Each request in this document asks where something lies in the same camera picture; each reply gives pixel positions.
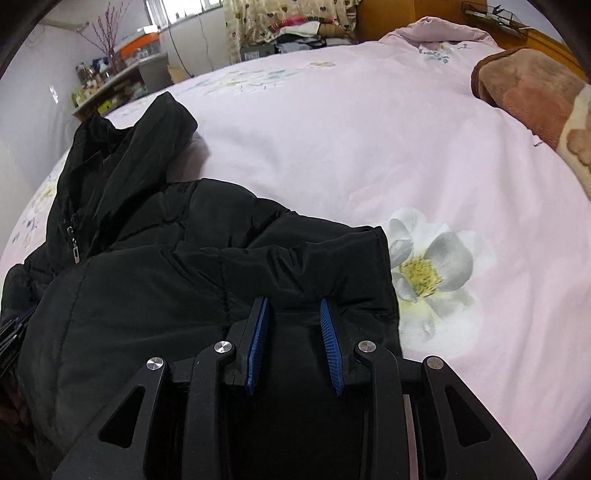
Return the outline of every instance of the brown blanket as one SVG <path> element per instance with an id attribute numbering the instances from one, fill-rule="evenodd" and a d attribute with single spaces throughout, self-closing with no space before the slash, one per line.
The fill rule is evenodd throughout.
<path id="1" fill-rule="evenodd" d="M 520 120 L 562 157 L 591 199 L 591 87 L 545 53 L 514 48 L 481 60 L 472 92 Z"/>

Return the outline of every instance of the black puffer jacket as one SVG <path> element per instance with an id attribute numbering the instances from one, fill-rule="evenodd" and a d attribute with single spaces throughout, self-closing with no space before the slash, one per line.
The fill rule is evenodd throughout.
<path id="1" fill-rule="evenodd" d="M 359 421 L 330 385 L 321 299 L 334 298 L 344 321 L 400 354 L 383 231 L 303 217 L 221 181 L 167 184 L 167 165 L 196 127 L 168 93 L 131 129 L 85 122 L 45 244 L 7 277 L 3 317 L 38 304 L 18 377 L 35 428 L 58 459 L 146 359 L 195 356 L 248 317 L 258 296 L 274 311 L 261 393 L 278 433 L 271 453 L 293 448 L 281 432 L 306 428 L 302 416 L 285 415 L 290 406 L 308 411 L 310 451 L 339 442 L 343 425 Z"/>

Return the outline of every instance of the metal screw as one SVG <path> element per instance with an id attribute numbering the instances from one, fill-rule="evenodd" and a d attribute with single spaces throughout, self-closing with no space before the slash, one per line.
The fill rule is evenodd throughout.
<path id="1" fill-rule="evenodd" d="M 222 340 L 221 342 L 216 343 L 213 346 L 213 348 L 217 353 L 226 353 L 232 350 L 232 344 L 230 342 Z"/>
<path id="2" fill-rule="evenodd" d="M 430 356 L 427 358 L 427 365 L 434 370 L 441 370 L 444 363 L 443 360 L 441 360 L 438 356 Z"/>
<path id="3" fill-rule="evenodd" d="M 359 350 L 365 353 L 371 353 L 376 349 L 375 343 L 371 340 L 361 340 L 357 346 Z"/>
<path id="4" fill-rule="evenodd" d="M 157 370 L 164 365 L 164 360 L 162 360 L 159 356 L 153 356 L 150 360 L 146 362 L 146 367 L 149 370 Z"/>

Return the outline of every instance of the vase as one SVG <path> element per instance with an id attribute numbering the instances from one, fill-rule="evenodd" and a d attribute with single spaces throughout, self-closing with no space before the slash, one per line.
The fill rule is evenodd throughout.
<path id="1" fill-rule="evenodd" d="M 119 73 L 125 68 L 125 62 L 121 59 L 121 54 L 113 49 L 109 50 L 109 67 L 113 73 Z"/>

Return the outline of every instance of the window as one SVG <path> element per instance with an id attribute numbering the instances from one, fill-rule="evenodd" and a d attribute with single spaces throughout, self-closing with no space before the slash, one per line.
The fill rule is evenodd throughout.
<path id="1" fill-rule="evenodd" d="M 199 15 L 216 8 L 220 0 L 145 0 L 152 24 L 159 27 L 173 25 L 177 21 Z"/>

